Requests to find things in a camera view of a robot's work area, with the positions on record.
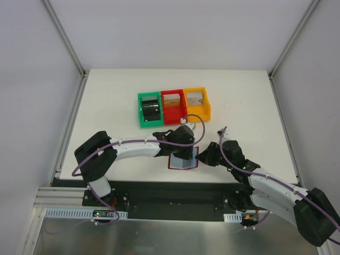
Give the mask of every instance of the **small item in bin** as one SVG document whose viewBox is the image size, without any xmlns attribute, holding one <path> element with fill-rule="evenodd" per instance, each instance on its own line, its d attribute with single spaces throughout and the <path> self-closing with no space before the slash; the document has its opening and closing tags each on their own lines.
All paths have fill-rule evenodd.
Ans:
<svg viewBox="0 0 340 255">
<path fill-rule="evenodd" d="M 203 102 L 202 92 L 186 93 L 186 98 L 188 100 L 189 106 L 202 105 Z"/>
<path fill-rule="evenodd" d="M 142 98 L 142 111 L 143 111 L 145 122 L 160 120 L 158 98 L 157 97 L 143 97 Z"/>
<path fill-rule="evenodd" d="M 164 97 L 164 107 L 175 107 L 175 106 L 180 106 L 181 104 L 180 94 L 163 95 L 163 97 Z"/>
</svg>

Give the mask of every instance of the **metal frame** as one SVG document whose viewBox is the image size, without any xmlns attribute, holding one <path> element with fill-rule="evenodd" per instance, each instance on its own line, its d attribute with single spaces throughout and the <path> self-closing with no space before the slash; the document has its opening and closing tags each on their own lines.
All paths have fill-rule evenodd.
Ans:
<svg viewBox="0 0 340 255">
<path fill-rule="evenodd" d="M 66 155 L 66 151 L 67 151 L 67 147 L 69 145 L 71 134 L 72 134 L 72 131 L 73 131 L 73 127 L 74 127 L 74 124 L 75 124 L 75 119 L 77 117 L 78 110 L 79 110 L 79 107 L 80 107 L 81 98 L 82 98 L 84 90 L 85 90 L 88 75 L 89 75 L 89 73 L 86 72 L 84 77 L 81 79 L 81 82 L 78 86 L 78 90 L 77 90 L 77 93 L 75 95 L 71 111 L 69 113 L 67 125 L 64 129 L 64 132 L 63 132 L 63 136 L 62 136 L 61 143 L 60 143 L 60 146 L 59 146 L 58 154 L 56 155 L 56 157 L 54 158 L 54 161 L 53 161 L 54 162 L 53 168 L 51 170 L 51 175 L 49 177 L 49 182 L 48 182 L 49 186 L 51 186 L 55 177 L 60 176 L 61 169 L 63 167 L 63 163 L 64 163 L 64 159 L 65 159 L 65 155 Z"/>
<path fill-rule="evenodd" d="M 298 39 L 301 32 L 304 30 L 305 26 L 307 25 L 308 21 L 311 19 L 314 11 L 319 6 L 319 3 L 322 0 L 312 0 L 312 2 L 309 4 L 307 10 L 303 14 L 301 20 L 297 24 L 294 32 L 292 33 L 291 37 L 289 38 L 288 42 L 286 43 L 285 47 L 283 48 L 283 51 L 280 54 L 280 57 L 276 61 L 273 70 L 269 73 L 269 77 L 272 79 L 279 68 L 281 67 L 282 63 L 286 59 L 287 55 L 295 45 L 296 40 Z"/>
<path fill-rule="evenodd" d="M 50 178 L 49 185 L 52 185 L 52 182 L 55 181 L 55 177 L 58 177 L 60 172 L 58 171 L 59 169 L 62 168 L 63 160 L 65 157 L 65 153 L 67 150 L 67 146 L 69 144 L 69 140 L 71 137 L 71 133 L 74 127 L 74 122 L 79 110 L 81 98 L 84 92 L 84 88 L 86 85 L 86 81 L 88 78 L 88 72 L 84 70 L 83 65 L 81 64 L 74 48 L 71 45 L 70 40 L 68 39 L 66 32 L 64 31 L 59 18 L 57 17 L 56 12 L 54 11 L 51 3 L 49 0 L 40 0 L 43 7 L 45 8 L 48 16 L 50 17 L 50 20 L 53 24 L 53 26 L 56 29 L 56 32 L 58 33 L 66 51 L 70 55 L 74 65 L 78 69 L 79 73 L 82 75 L 82 80 L 81 83 L 78 87 L 78 91 L 76 93 L 76 97 L 74 99 L 70 115 L 69 115 L 69 121 L 67 122 L 67 125 L 65 127 L 64 133 L 63 133 L 63 138 L 61 141 L 61 145 L 59 148 L 58 155 L 56 155 L 56 158 L 54 160 L 54 167 L 52 170 L 52 175 Z M 278 58 L 273 70 L 269 74 L 269 79 L 270 79 L 270 84 L 273 90 L 273 95 L 275 98 L 275 102 L 278 108 L 279 116 L 282 122 L 282 126 L 284 129 L 284 133 L 286 136 L 288 148 L 292 157 L 292 162 L 294 169 L 299 176 L 299 171 L 298 167 L 296 165 L 296 160 L 292 151 L 290 139 L 287 133 L 287 128 L 286 124 L 284 121 L 284 116 L 282 114 L 282 109 L 281 105 L 279 103 L 279 100 L 276 95 L 275 87 L 273 84 L 273 77 L 281 67 L 282 63 L 284 62 L 286 56 L 288 53 L 291 51 L 293 48 L 296 40 L 298 39 L 299 35 L 305 28 L 306 24 L 312 17 L 312 14 L 318 7 L 319 3 L 321 0 L 312 0 L 310 3 L 309 7 L 307 8 L 306 12 L 304 13 L 303 17 L 301 18 L 299 24 L 295 28 L 293 34 L 291 35 L 290 39 L 288 40 L 286 46 L 284 47 L 282 53 L 280 54 L 280 57 Z M 46 208 L 47 207 L 54 207 L 54 208 L 83 208 L 81 205 L 82 198 L 83 198 L 83 193 L 86 190 L 86 188 L 47 188 L 47 187 L 41 187 L 38 191 L 35 204 L 33 206 L 33 210 L 29 219 L 29 225 L 27 226 L 25 235 L 24 235 L 24 240 L 21 243 L 20 247 L 20 252 L 19 254 L 33 254 L 38 235 L 40 232 L 40 228 L 43 222 L 44 215 L 46 213 Z M 100 207 L 90 207 L 93 209 L 100 209 Z M 332 250 L 329 245 L 329 242 L 327 241 L 322 247 L 317 248 L 317 252 L 319 255 L 331 255 Z"/>
<path fill-rule="evenodd" d="M 69 38 L 67 37 L 67 34 L 65 33 L 65 30 L 63 28 L 63 26 L 60 23 L 60 20 L 56 14 L 56 12 L 54 11 L 52 4 L 50 3 L 49 0 L 40 0 L 43 7 L 45 8 L 45 11 L 47 13 L 47 15 L 49 16 L 51 23 L 53 24 L 55 30 L 57 31 L 60 40 L 62 41 L 63 45 L 65 46 L 65 49 L 67 51 L 67 53 L 70 55 L 74 65 L 76 66 L 76 68 L 78 69 L 79 73 L 84 76 L 85 75 L 85 69 L 82 66 L 82 64 L 80 63 L 80 60 L 78 58 L 78 56 L 75 53 L 75 50 L 69 40 Z"/>
<path fill-rule="evenodd" d="M 234 214 L 235 200 L 247 186 L 242 183 L 110 182 L 117 197 L 116 209 L 126 211 L 128 219 L 185 220 L 222 222 L 223 214 Z M 36 208 L 105 209 L 87 188 L 40 188 Z M 249 203 L 247 210 L 256 210 Z"/>
<path fill-rule="evenodd" d="M 31 255 L 34 253 L 45 213 L 46 208 L 33 208 L 18 254 Z"/>
<path fill-rule="evenodd" d="M 288 150 L 289 150 L 289 153 L 291 155 L 291 160 L 292 160 L 293 167 L 294 167 L 294 170 L 295 170 L 295 173 L 296 173 L 296 179 L 297 179 L 298 184 L 300 184 L 303 187 L 304 186 L 303 181 L 301 179 L 300 172 L 299 172 L 299 169 L 298 169 L 298 165 L 296 163 L 296 158 L 295 158 L 294 153 L 293 153 L 291 140 L 290 140 L 289 135 L 288 135 L 286 122 L 285 122 L 284 115 L 283 115 L 283 112 L 282 112 L 282 107 L 281 107 L 281 104 L 280 104 L 279 99 L 277 97 L 277 93 L 276 93 L 276 90 L 275 90 L 275 87 L 274 87 L 273 80 L 270 77 L 269 77 L 269 82 L 270 82 L 271 90 L 273 91 L 273 96 L 274 96 L 276 108 L 277 108 L 277 111 L 278 111 L 278 115 L 280 117 L 281 125 L 282 125 L 282 128 L 283 128 L 283 132 L 284 132 L 284 135 L 285 135 L 285 138 L 286 138 L 287 145 L 288 145 Z"/>
</svg>

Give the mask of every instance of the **white table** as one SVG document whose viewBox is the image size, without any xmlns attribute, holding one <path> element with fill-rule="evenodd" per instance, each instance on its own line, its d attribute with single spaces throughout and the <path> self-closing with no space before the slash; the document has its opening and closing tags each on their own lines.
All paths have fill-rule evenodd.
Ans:
<svg viewBox="0 0 340 255">
<path fill-rule="evenodd" d="M 217 130 L 228 126 L 228 137 L 239 142 L 246 158 L 277 177 L 296 183 L 274 96 L 265 71 L 125 70 L 92 69 L 76 117 L 61 179 L 77 166 L 74 151 L 93 134 L 105 130 L 111 137 L 140 137 L 169 126 L 141 129 L 137 93 L 205 87 L 211 104 L 211 121 L 200 151 L 218 141 Z M 195 137 L 201 136 L 197 124 Z M 168 158 L 131 158 L 115 162 L 109 180 L 168 182 L 235 182 L 225 167 L 199 163 L 196 169 L 167 168 Z"/>
</svg>

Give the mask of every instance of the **yellow bin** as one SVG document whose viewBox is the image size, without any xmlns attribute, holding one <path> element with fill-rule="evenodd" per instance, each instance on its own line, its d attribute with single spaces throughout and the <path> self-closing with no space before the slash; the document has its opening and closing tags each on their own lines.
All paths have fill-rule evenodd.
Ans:
<svg viewBox="0 0 340 255">
<path fill-rule="evenodd" d="M 208 100 L 207 92 L 204 87 L 202 88 L 190 88 L 183 89 L 186 110 L 188 114 L 197 114 L 204 121 L 210 121 L 211 107 Z M 194 116 L 188 117 L 189 122 L 200 122 L 200 120 Z"/>
</svg>

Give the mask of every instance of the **black object in bin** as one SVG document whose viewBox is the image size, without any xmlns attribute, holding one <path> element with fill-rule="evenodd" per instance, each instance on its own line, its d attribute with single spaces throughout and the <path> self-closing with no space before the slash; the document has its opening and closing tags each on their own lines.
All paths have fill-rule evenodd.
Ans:
<svg viewBox="0 0 340 255">
<path fill-rule="evenodd" d="M 144 121 L 160 120 L 160 107 L 157 97 L 144 97 L 142 98 L 141 105 Z"/>
</svg>

